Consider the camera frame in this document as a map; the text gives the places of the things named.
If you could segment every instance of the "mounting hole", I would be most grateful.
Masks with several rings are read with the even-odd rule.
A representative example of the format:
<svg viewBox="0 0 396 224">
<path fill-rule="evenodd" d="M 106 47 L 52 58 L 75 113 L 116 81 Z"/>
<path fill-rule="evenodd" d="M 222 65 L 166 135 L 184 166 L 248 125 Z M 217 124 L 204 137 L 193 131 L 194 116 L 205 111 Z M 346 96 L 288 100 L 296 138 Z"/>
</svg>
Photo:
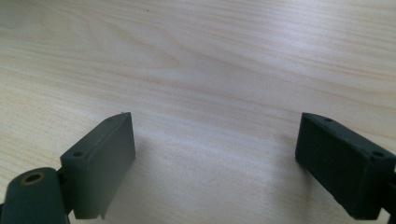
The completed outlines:
<svg viewBox="0 0 396 224">
<path fill-rule="evenodd" d="M 25 186 L 33 185 L 33 184 L 39 182 L 40 180 L 42 180 L 44 178 L 44 176 L 45 176 L 44 173 L 32 173 L 32 174 L 25 176 L 22 179 L 21 183 Z"/>
<path fill-rule="evenodd" d="M 373 155 L 377 156 L 377 157 L 384 157 L 385 155 L 382 152 L 373 152 Z"/>
<path fill-rule="evenodd" d="M 82 157 L 82 155 L 84 155 L 84 153 L 82 153 L 82 152 L 75 152 L 75 153 L 73 153 L 73 156 L 74 156 L 74 157 Z"/>
</svg>

